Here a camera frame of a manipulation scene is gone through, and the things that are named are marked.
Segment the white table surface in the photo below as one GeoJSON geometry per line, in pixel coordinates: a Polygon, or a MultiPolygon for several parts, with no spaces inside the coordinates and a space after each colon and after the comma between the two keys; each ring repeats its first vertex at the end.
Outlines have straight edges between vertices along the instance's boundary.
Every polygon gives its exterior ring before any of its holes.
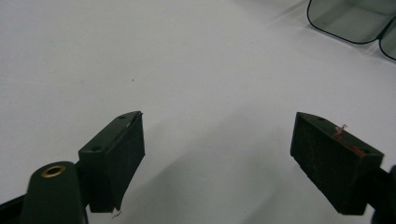
{"type": "Polygon", "coordinates": [[[141,110],[122,213],[90,223],[370,223],[290,156],[295,113],[347,124],[396,164],[396,63],[314,30],[300,0],[0,1],[0,203],[141,110]]]}

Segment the mounting hole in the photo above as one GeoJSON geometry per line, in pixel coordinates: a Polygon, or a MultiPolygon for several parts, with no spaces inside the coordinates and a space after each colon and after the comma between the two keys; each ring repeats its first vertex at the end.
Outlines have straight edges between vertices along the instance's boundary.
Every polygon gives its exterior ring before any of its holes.
{"type": "Polygon", "coordinates": [[[366,149],[366,148],[361,148],[361,150],[362,150],[364,153],[366,153],[366,154],[370,154],[370,153],[371,153],[371,151],[370,151],[369,149],[366,149]]]}
{"type": "Polygon", "coordinates": [[[102,149],[101,147],[92,147],[91,151],[99,151],[100,149],[102,149]]]}
{"type": "Polygon", "coordinates": [[[64,167],[62,165],[54,165],[54,166],[51,166],[51,167],[45,169],[43,171],[43,173],[41,173],[41,176],[43,176],[44,178],[55,177],[55,176],[63,173],[65,169],[66,169],[66,167],[64,167]]]}

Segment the dark green plastic part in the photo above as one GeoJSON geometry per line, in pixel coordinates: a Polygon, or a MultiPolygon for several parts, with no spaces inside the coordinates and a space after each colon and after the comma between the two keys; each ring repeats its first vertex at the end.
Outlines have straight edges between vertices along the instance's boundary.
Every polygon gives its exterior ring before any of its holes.
{"type": "Polygon", "coordinates": [[[78,175],[73,162],[59,161],[32,174],[21,213],[21,224],[86,224],[78,175]]]}
{"type": "Polygon", "coordinates": [[[364,213],[362,180],[379,169],[383,153],[328,120],[305,113],[297,113],[290,153],[339,213],[364,213]]]}
{"type": "Polygon", "coordinates": [[[120,210],[125,191],[145,156],[142,113],[111,121],[79,152],[80,175],[86,183],[94,213],[120,210]]]}

